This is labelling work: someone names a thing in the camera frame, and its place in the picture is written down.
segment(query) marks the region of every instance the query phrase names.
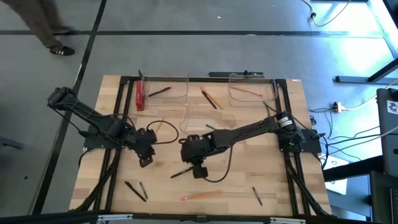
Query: wooden tabletop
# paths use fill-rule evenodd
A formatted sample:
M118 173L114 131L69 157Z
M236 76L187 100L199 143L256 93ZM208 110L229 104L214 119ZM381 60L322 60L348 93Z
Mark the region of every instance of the wooden tabletop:
M101 114L113 112L120 78L120 76L114 75L104 76L95 108ZM287 84L293 115L304 125L311 127L301 81L287 80ZM206 88L207 92L222 105L224 110L212 109L200 92L200 85ZM176 104L176 99L158 98L148 101L144 111L137 111L135 102L132 102L129 116L138 128L146 128L152 121L165 119L177 127L180 134L179 138L185 138L186 133L195 134L198 132L200 134L211 131L205 127L205 124L223 127L231 126L231 122L233 122L233 127L238 128L262 120L267 116L267 111L261 102L252 102L250 106L245 105L246 102L240 102L237 106L236 101L231 101L228 83L190 82L187 89L187 96L178 99L181 101L180 104ZM136 84L134 84L133 89L133 101L135 93ZM126 90L122 97L122 105L124 105L125 95ZM282 108L284 108L283 96L281 96L281 102ZM275 107L273 101L270 101L269 104ZM155 130L158 125L156 123L150 128ZM163 124L157 133L157 139L158 142L169 141L175 135L175 131L170 126ZM126 148L122 150L111 207L112 212L292 215L283 155L279 151L275 134L263 134L236 143L233 148L229 174L225 180L217 184L209 183L203 179L194 179L192 172L170 179L171 175L188 167L188 164L181 161L181 145L176 141L172 144L155 145L154 149L156 153L153 156L154 161L145 168L139 166L134 151L129 151ZM97 184L103 156L104 149L97 149L89 152L82 159L70 203L71 209L79 206ZM209 179L216 180L224 175L228 157L229 149L225 153L205 160L203 166L208 169ZM306 153L301 154L301 160L307 188L323 209L330 213L331 209L319 161L313 155ZM138 198L124 184L125 180L129 181L141 193L139 182L142 182L149 197L148 201L145 203ZM256 188L264 206L260 206L252 187ZM298 208L303 213L300 191L297 186L295 188L299 203ZM179 200L184 196L214 190L222 190L222 193L184 202ZM105 205L107 191L108 184L104 188L101 208Z

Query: shoe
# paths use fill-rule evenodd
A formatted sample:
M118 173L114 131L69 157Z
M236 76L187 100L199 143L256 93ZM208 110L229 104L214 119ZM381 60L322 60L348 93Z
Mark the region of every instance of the shoe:
M75 54L75 50L73 50L67 46L63 46L61 50L51 50L50 49L50 52L51 52L51 54L57 54L57 55L63 55L63 56Z
M53 34L70 34L75 32L75 29L71 26L61 26L57 30L53 30Z

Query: clear plastic container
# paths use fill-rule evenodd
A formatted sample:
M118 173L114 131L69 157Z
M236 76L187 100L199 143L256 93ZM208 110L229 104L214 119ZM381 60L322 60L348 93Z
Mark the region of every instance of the clear plastic container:
M214 129L233 129L235 116L208 105L188 105L180 130L185 134L206 134Z
M277 98L277 85L274 79L266 75L229 76L228 93L231 106L264 106Z
M187 102L188 74L171 73L167 75L142 74L142 92L146 105L172 105Z

